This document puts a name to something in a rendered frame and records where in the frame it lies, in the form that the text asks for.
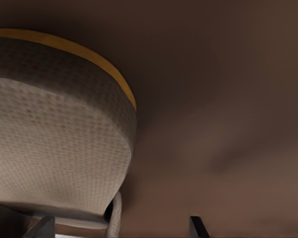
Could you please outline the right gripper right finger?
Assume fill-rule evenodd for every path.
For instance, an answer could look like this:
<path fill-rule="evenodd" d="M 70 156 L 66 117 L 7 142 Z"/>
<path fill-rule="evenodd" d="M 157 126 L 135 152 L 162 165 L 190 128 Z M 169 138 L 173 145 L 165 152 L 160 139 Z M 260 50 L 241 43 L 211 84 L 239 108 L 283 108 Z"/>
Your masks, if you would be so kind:
<path fill-rule="evenodd" d="M 189 218 L 189 238 L 210 238 L 199 216 L 190 216 Z"/>

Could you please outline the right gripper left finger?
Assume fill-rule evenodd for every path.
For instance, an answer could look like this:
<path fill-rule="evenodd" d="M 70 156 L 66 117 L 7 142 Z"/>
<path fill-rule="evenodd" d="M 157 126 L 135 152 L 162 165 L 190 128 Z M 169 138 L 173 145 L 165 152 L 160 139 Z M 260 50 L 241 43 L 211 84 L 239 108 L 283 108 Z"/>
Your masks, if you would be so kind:
<path fill-rule="evenodd" d="M 22 238 L 55 238 L 55 218 L 43 217 Z"/>

